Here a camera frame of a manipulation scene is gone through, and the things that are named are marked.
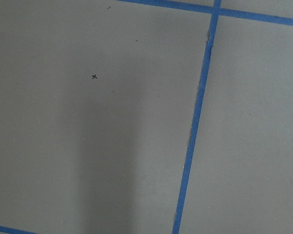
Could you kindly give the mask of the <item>brown paper table cover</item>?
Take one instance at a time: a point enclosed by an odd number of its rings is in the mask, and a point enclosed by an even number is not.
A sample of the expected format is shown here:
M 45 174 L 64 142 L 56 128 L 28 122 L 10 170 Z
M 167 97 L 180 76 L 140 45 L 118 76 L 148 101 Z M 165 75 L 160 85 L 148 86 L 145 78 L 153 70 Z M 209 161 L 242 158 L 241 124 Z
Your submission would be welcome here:
M 0 0 L 0 234 L 293 234 L 293 26 L 214 0 Z

